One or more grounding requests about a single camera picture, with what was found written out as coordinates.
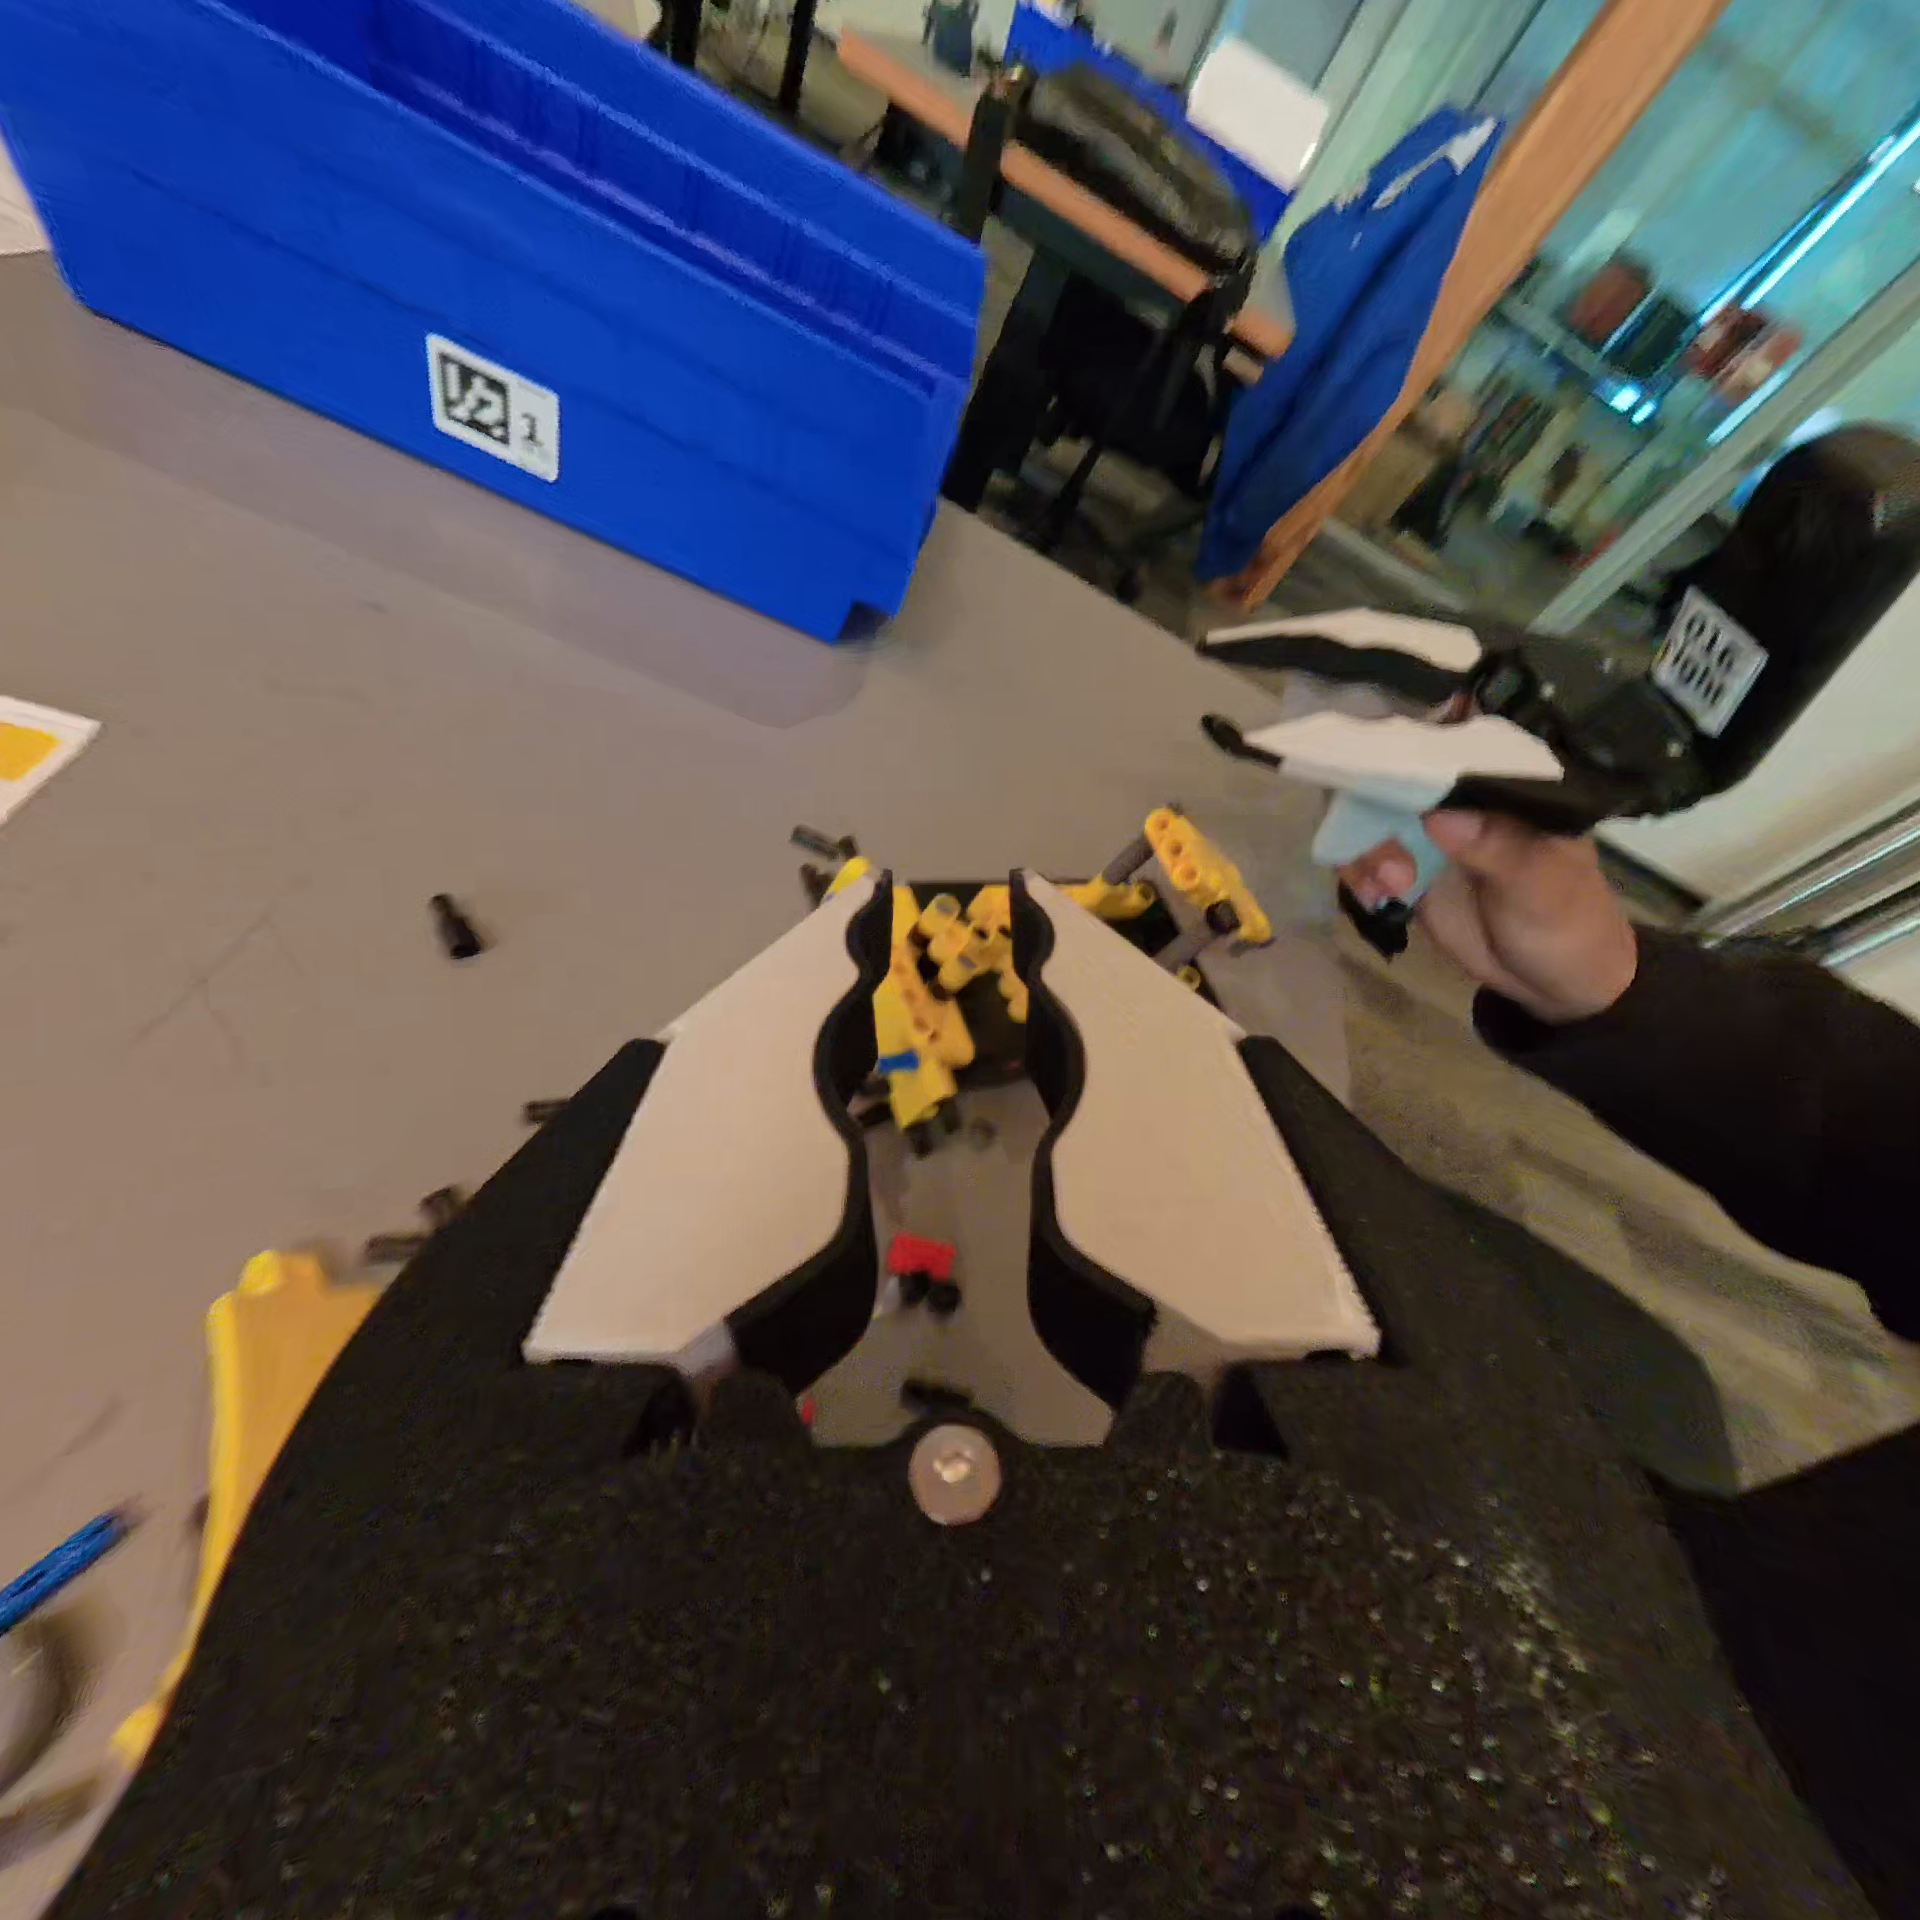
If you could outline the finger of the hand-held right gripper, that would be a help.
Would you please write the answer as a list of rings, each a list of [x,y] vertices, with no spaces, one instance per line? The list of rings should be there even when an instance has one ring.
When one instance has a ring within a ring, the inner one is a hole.
[[[1418,816],[1475,810],[1527,826],[1568,822],[1568,773],[1562,759],[1545,741],[1486,713],[1443,726],[1408,717],[1312,711],[1256,733],[1208,713],[1201,733],[1236,761],[1347,801]]]
[[[1305,674],[1415,706],[1450,704],[1475,686],[1486,658],[1468,626],[1377,609],[1246,623],[1212,631],[1195,653],[1235,671]]]

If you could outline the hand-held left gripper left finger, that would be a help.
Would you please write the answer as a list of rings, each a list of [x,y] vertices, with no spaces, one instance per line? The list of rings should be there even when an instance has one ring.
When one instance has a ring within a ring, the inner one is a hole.
[[[852,1094],[889,967],[883,875],[828,897],[659,1037],[607,1177],[523,1341],[529,1362],[732,1368],[816,1385],[878,1295]]]

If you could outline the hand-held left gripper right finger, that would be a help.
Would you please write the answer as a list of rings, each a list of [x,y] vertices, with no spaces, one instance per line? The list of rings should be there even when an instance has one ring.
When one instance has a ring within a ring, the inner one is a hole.
[[[1262,1071],[1290,1054],[1067,891],[1012,875],[1032,1160],[1026,1309],[1049,1359],[1129,1399],[1170,1369],[1378,1359],[1378,1322],[1290,1151]]]

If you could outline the yellow and black toy assembly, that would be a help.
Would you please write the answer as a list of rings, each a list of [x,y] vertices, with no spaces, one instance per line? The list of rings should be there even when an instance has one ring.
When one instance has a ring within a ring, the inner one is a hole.
[[[1203,959],[1254,954],[1279,935],[1233,855],[1180,806],[1147,813],[1100,871],[1058,887],[1209,1007],[1219,998]],[[852,1118],[926,1160],[953,1137],[993,1130],[962,1113],[966,1096],[1024,1077],[1028,990],[1008,880],[897,880],[891,901],[891,955],[871,999],[878,1063]]]

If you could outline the person's right forearm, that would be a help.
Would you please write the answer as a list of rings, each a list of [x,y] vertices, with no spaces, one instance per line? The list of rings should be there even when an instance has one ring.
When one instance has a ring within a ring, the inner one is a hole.
[[[1476,993],[1479,1040],[1919,1341],[1919,1030],[1804,959],[1641,928],[1607,1011]]]

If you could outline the person's right hand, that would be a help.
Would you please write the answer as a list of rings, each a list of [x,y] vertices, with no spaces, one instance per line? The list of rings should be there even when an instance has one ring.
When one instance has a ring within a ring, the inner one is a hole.
[[[1443,858],[1422,898],[1411,897],[1412,853],[1390,839],[1339,871],[1361,906],[1411,906],[1424,938],[1476,990],[1535,1022],[1587,1022],[1627,995],[1640,934],[1592,839],[1464,807],[1433,810],[1422,826]]]

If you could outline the blue jacket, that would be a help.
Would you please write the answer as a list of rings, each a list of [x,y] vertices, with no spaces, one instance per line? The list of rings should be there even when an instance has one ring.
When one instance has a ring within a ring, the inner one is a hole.
[[[1249,569],[1402,397],[1502,138],[1499,115],[1440,105],[1288,241],[1291,337],[1226,416],[1198,582]]]

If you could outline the yellow curved toy panel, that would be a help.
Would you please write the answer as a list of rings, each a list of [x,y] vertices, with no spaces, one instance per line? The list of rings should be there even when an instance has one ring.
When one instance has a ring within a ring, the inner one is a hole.
[[[336,1281],[319,1255],[254,1255],[206,1310],[209,1485],[183,1639],[152,1699],[112,1738],[143,1767],[177,1701],[250,1512],[327,1373],[367,1325],[380,1286]]]

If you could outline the wooden beam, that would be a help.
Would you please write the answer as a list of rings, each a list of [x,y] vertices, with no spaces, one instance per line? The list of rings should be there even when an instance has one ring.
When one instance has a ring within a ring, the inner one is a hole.
[[[1266,530],[1250,566],[1208,589],[1215,607],[1254,613],[1280,585],[1722,11],[1724,2],[1599,7],[1491,166],[1399,397],[1355,451]]]

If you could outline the wooden top desk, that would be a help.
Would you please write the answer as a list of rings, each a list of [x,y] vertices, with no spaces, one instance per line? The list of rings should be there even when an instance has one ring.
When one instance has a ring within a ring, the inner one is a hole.
[[[841,32],[841,66],[878,89],[889,112],[910,119],[953,152],[950,213],[982,239],[993,224],[1028,245],[1026,272],[986,352],[953,449],[945,498],[978,512],[996,480],[1002,505],[1022,520],[1006,533],[1058,558],[1063,543],[1097,545],[1124,607],[1139,600],[1146,567],[1169,543],[1198,527],[1195,498],[1176,497],[1136,522],[1129,535],[1086,512],[1100,459],[1136,440],[1167,438],[1187,379],[1212,354],[1219,377],[1250,379],[1290,345],[1290,323],[1254,296],[1254,277],[1208,277],[1113,205],[1035,157],[1016,138],[1032,75],[960,80],[929,49],[904,37]],[[1092,397],[1103,373],[1110,409],[1081,440],[1079,464],[1054,491],[1024,480],[1043,427],[1071,414],[1072,386]]]

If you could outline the black bag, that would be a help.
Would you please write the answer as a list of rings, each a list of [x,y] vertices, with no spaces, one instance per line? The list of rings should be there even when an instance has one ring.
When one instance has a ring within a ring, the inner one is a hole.
[[[1198,267],[1230,272],[1258,251],[1254,213],[1220,166],[1091,64],[1035,75],[1016,136]]]

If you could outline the blue toy axle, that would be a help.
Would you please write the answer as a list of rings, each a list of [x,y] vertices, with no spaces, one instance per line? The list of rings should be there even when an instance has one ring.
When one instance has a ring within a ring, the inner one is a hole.
[[[127,1542],[137,1512],[116,1507],[84,1523],[60,1546],[34,1560],[2,1586],[0,1635],[7,1638],[34,1618],[58,1597],[96,1568],[116,1546]]]

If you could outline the person's black clothing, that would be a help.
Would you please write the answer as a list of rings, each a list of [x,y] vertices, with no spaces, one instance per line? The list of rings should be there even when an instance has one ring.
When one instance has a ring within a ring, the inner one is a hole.
[[[1919,1917],[1919,1429],[1743,1494],[1649,1478],[1720,1649],[1876,1917]]]

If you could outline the yellow printed sticker sheet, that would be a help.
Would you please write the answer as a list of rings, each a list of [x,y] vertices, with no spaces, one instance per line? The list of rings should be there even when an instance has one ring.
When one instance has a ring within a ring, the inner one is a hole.
[[[103,726],[72,711],[2,698],[2,810],[9,822],[72,767]]]

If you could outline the blue plastic bin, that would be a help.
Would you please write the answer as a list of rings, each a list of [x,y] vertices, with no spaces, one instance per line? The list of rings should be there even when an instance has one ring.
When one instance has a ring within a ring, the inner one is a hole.
[[[938,518],[978,245],[576,6],[6,6],[96,315],[816,641]]]

